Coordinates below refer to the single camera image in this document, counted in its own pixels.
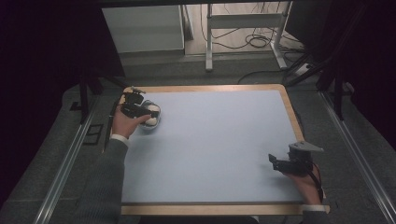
hand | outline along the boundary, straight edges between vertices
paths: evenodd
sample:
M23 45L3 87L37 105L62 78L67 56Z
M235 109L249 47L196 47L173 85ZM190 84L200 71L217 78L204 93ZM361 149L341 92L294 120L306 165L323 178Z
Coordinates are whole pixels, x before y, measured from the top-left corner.
M116 112L114 113L112 132L124 136L125 138L129 138L137 125L151 118L151 115L145 115L136 119L131 119L124 115L120 108L120 105L117 106Z
M297 176L297 175L291 175L285 173L282 174L287 176L294 182L294 185L296 186L297 190L299 190L300 193L303 195L305 204L321 204L318 195L317 186L315 185L315 182L311 178L311 176L309 175ZM315 165L314 165L313 174L319 180L318 168Z

shirt cuff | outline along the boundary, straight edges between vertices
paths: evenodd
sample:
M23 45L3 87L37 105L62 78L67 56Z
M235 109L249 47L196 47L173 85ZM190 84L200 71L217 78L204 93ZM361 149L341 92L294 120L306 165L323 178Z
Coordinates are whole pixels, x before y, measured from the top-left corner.
M326 212L326 207L324 205L309 205L303 204L303 211L305 212Z
M111 138L111 139L119 140L119 141L121 141L123 144L125 144L127 147L129 147L129 141L128 141L128 139L127 139L126 137L122 136L122 135L113 133L113 134L111 134L110 138Z

white cabinet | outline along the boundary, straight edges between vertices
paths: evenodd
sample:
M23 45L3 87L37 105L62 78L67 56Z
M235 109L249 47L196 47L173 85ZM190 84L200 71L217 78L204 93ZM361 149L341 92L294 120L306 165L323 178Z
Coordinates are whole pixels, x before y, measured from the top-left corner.
M118 53L184 49L180 6L102 10Z

wooden table edge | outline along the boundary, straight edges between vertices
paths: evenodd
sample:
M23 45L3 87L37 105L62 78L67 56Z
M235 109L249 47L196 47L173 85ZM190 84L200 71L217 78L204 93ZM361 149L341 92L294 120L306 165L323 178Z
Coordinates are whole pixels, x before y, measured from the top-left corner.
M137 87L145 92L183 92L183 91L279 91L284 106L289 115L291 126L297 141L303 141L304 137L300 125L294 114L289 96L284 86L280 84L262 85L214 85L214 86L161 86L161 87ZM300 204L202 204L202 205L129 205L121 208L122 215L134 216L250 216L250 215L301 215L303 213Z

sleeve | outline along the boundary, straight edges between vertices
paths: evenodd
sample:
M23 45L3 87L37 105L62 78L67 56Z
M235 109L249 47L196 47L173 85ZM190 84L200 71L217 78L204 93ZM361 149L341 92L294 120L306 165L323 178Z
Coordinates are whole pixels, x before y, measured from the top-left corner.
M127 150L122 141L109 140L87 179L72 223L118 223Z

